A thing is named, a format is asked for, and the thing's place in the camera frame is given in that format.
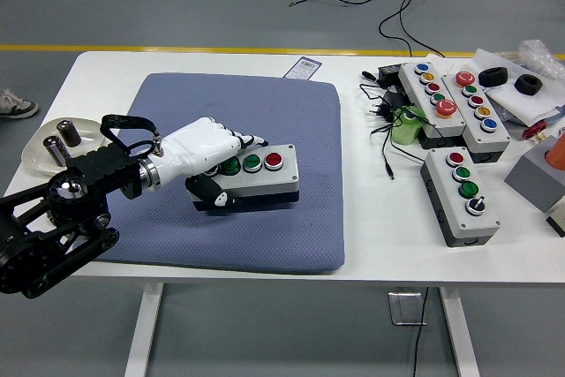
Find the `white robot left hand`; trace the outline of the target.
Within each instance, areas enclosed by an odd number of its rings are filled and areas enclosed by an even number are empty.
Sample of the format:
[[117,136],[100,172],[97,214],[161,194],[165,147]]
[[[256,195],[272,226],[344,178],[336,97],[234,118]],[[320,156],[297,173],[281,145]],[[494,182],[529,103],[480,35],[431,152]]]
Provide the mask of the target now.
[[184,177],[186,189],[199,200],[213,207],[232,206],[235,199],[207,173],[252,145],[265,147],[268,142],[229,130],[211,117],[201,117],[164,137],[160,155],[148,156],[149,188],[157,190]]

